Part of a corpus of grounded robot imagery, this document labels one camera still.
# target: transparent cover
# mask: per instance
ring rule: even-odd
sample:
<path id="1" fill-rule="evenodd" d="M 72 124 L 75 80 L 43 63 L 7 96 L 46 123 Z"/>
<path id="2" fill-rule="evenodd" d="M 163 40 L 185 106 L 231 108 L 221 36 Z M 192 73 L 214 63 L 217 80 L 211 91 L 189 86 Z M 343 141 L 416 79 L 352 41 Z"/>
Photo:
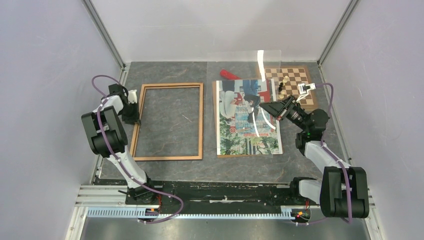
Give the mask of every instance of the transparent cover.
<path id="1" fill-rule="evenodd" d="M 279 67 L 281 52 L 220 52 L 208 59 L 206 98 L 213 100 L 218 157 L 282 154 L 280 126 L 259 106 L 276 101 L 276 84 L 265 78 L 265 68 Z"/>

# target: empty wooden frame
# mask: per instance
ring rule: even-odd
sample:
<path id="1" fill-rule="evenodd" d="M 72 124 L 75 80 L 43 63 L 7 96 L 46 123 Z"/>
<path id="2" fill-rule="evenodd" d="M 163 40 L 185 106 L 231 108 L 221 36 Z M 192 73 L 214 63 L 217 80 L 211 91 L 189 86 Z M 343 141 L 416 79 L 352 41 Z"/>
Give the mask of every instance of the empty wooden frame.
<path id="1" fill-rule="evenodd" d="M 141 86 L 139 112 L 140 120 L 143 116 L 143 105 L 145 103 L 146 91 L 149 89 L 183 89 L 199 88 L 199 126 L 198 126 L 198 153 L 195 156 L 136 156 L 137 141 L 139 138 L 140 125 L 134 126 L 132 134 L 130 153 L 135 161 L 169 161 L 169 160 L 201 160 L 203 157 L 203 83 L 183 82 L 183 83 L 149 83 Z"/>

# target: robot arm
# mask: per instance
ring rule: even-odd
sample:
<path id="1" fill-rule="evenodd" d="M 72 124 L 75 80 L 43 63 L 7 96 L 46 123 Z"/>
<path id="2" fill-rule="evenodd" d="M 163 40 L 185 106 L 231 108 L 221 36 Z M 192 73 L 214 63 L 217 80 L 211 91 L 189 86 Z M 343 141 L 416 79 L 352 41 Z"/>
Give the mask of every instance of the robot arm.
<path id="1" fill-rule="evenodd" d="M 299 86 L 308 93 L 308 85 Z M 321 139 L 330 119 L 322 109 L 306 113 L 297 99 L 290 95 L 282 101 L 264 102 L 259 105 L 278 121 L 288 119 L 301 132 L 296 135 L 296 148 L 310 159 L 322 172 L 322 182 L 309 177 L 295 177 L 290 183 L 295 195 L 320 204 L 326 217 L 348 217 L 348 197 L 353 218 L 366 218 L 369 213 L 367 175 L 361 167 L 352 167 L 337 157 Z M 350 189 L 346 189 L 342 166 L 346 169 Z"/>
<path id="2" fill-rule="evenodd" d="M 110 153 L 100 131 L 97 119 L 98 108 L 81 117 L 90 148 L 93 153 L 100 154 L 103 158 L 112 162 L 124 176 L 128 186 L 125 194 L 130 195 L 136 202 L 148 203 L 155 195 L 141 187 L 141 184 L 149 186 L 150 179 L 130 155 L 127 135 L 118 118 L 118 116 L 121 116 L 122 120 L 128 124 L 139 121 L 137 91 L 128 91 L 119 84 L 110 85 L 109 95 L 102 99 L 100 106 L 101 124 L 114 155 Z"/>

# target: red handle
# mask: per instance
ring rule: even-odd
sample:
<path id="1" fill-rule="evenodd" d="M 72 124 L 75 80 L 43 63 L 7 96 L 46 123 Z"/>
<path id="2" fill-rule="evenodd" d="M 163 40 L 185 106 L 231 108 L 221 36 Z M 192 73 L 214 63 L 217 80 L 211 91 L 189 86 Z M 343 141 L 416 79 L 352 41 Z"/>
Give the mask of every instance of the red handle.
<path id="1" fill-rule="evenodd" d="M 222 70 L 219 72 L 219 74 L 221 75 L 221 77 L 223 77 L 223 78 L 225 78 L 225 79 L 228 79 L 228 80 L 238 80 L 238 79 L 241 79 L 240 77 L 238 77 L 238 76 L 236 76 L 236 75 L 232 74 L 231 72 L 229 72 L 229 71 L 227 71 L 227 70 L 225 70 L 225 69 L 222 69 Z"/>

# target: chess board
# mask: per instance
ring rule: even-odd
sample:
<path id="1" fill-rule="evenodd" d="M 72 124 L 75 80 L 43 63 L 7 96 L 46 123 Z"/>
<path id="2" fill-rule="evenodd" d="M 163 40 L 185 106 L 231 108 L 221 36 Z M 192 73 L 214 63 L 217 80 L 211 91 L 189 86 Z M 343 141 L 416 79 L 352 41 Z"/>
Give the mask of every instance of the chess board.
<path id="1" fill-rule="evenodd" d="M 298 84 L 312 83 L 307 66 L 265 67 L 265 77 L 267 79 L 274 79 L 277 100 L 282 99 L 280 97 L 280 92 L 278 92 L 278 88 L 280 83 L 283 82 L 283 78 L 285 76 L 288 76 L 289 81 L 283 85 L 282 92 L 285 93 L 283 98 L 286 98 L 290 95 L 298 97 Z M 302 108 L 308 111 L 313 111 L 318 108 L 317 99 L 315 98 L 315 93 L 313 90 L 308 96 L 300 100 L 300 105 Z"/>

